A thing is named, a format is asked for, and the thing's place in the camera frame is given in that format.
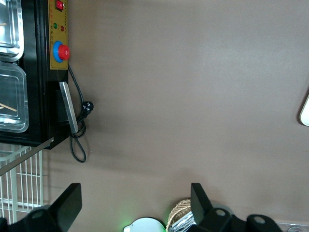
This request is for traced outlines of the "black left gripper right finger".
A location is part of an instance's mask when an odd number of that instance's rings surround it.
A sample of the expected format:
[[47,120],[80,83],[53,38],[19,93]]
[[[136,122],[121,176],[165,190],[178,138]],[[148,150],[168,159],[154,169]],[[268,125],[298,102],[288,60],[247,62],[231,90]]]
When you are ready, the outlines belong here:
[[214,207],[200,183],[191,184],[191,212],[195,220],[190,232],[281,232],[265,215],[249,215],[241,220],[222,207]]

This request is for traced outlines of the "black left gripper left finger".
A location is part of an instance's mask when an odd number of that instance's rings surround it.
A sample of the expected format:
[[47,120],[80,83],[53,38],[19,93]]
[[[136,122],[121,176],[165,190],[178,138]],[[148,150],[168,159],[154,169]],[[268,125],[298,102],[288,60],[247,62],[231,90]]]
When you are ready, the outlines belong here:
[[32,210],[23,219],[8,224],[0,219],[2,232],[67,232],[82,208],[80,183],[70,184],[51,205]]

